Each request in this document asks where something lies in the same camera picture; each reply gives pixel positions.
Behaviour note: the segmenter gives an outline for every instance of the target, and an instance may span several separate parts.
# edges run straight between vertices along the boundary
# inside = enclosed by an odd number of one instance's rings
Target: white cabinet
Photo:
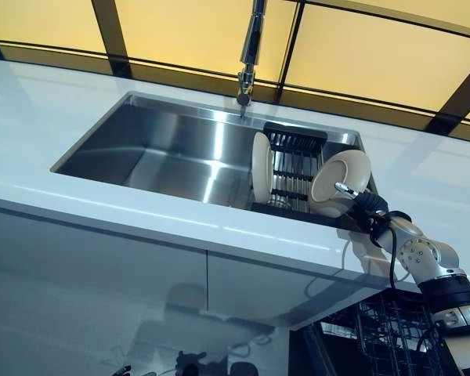
[[[298,328],[378,291],[359,280],[208,254],[209,310],[238,319]]]
[[[198,309],[205,261],[203,250],[0,212],[0,269],[68,288]]]

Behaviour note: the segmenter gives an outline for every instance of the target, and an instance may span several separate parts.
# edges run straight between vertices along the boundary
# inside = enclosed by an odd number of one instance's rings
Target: faucet spout
[[[240,57],[240,61],[244,63],[244,69],[238,73],[237,102],[243,107],[242,114],[252,98],[255,79],[254,66],[258,65],[259,42],[261,41],[265,10],[266,0],[253,0],[251,20],[249,21],[248,32],[245,35],[244,47]]]

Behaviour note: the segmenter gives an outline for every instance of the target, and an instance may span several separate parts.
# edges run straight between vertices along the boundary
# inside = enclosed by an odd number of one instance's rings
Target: dish rack
[[[304,222],[354,230],[344,216],[332,219],[310,213],[308,192],[324,164],[327,133],[266,122],[263,133],[273,151],[273,181],[269,202],[252,203],[251,210]]]
[[[359,302],[322,319],[324,334],[356,340],[371,367],[372,376],[444,376],[432,334],[424,341],[424,352],[416,352],[419,338],[431,326],[423,305],[407,305],[388,292]],[[309,347],[311,354],[317,349]]]

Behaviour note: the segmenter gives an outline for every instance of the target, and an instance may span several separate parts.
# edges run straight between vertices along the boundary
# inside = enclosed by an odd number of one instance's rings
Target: stainless steel sink
[[[355,132],[271,120],[289,130],[327,134],[321,161],[345,148],[361,149]],[[242,120],[223,110],[168,103],[130,92],[52,171],[251,210],[252,141],[267,121]]]

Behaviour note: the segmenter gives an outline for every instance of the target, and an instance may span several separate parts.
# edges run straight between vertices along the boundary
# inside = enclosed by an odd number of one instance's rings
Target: wire rack
[[[423,306],[401,307],[383,295],[356,307],[356,332],[373,376],[440,376],[439,355],[427,342],[425,353],[415,351],[418,339],[431,326]]]
[[[416,352],[431,326],[423,305],[398,302],[385,292],[325,317],[320,326],[325,334],[356,340],[373,376],[444,376],[435,335]]]

